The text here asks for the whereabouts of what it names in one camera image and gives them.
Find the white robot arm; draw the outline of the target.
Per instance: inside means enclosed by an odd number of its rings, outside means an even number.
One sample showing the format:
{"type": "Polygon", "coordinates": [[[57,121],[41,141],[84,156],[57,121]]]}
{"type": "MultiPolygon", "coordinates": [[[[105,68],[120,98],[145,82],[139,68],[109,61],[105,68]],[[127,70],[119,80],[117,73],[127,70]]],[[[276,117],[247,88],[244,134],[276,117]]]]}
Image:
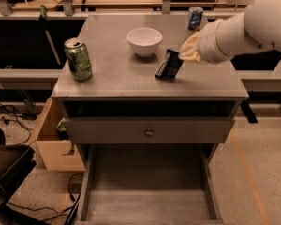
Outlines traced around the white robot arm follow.
{"type": "Polygon", "coordinates": [[[207,23],[181,46],[179,58],[213,64],[237,55],[281,52],[281,0],[255,0],[226,20],[207,23]]]}

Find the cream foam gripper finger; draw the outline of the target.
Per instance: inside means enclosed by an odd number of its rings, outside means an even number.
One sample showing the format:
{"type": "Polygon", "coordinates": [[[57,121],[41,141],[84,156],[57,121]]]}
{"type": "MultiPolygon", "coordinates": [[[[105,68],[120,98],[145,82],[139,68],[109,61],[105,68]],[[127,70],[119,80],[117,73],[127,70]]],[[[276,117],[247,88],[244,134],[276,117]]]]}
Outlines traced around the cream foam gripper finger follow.
{"type": "Polygon", "coordinates": [[[181,60],[203,64],[205,60],[202,59],[198,52],[198,42],[200,39],[200,32],[193,33],[180,47],[178,57],[181,60]]]}

